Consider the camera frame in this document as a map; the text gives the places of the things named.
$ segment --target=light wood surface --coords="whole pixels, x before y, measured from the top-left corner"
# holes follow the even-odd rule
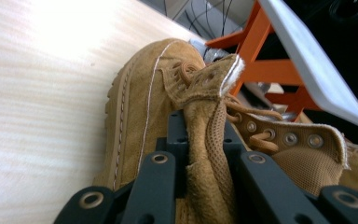
[[[91,185],[114,76],[167,37],[200,39],[134,0],[0,0],[0,223],[52,223]]]

